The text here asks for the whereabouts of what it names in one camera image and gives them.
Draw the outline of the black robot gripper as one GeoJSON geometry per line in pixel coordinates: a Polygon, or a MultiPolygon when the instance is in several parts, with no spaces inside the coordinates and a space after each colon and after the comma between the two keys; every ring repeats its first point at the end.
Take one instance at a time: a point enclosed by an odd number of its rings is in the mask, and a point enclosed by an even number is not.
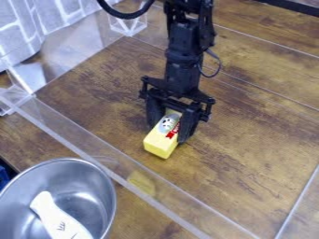
{"type": "Polygon", "coordinates": [[[164,78],[140,78],[140,98],[146,102],[147,123],[151,128],[160,121],[167,108],[182,114],[179,143],[183,144],[192,136],[198,122],[210,119],[216,101],[199,89],[203,53],[168,49],[166,59],[164,78]]]}

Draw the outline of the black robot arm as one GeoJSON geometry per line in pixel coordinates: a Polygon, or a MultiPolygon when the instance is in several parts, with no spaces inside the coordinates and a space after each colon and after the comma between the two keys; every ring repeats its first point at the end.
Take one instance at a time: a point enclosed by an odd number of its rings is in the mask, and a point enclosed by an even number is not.
{"type": "Polygon", "coordinates": [[[176,110],[179,143],[194,135],[200,121],[208,121],[216,100],[199,89],[199,78],[214,77],[222,62],[215,45],[214,0],[166,0],[168,48],[164,79],[144,76],[140,98],[146,102],[147,123],[154,127],[167,109],[176,110]]]}

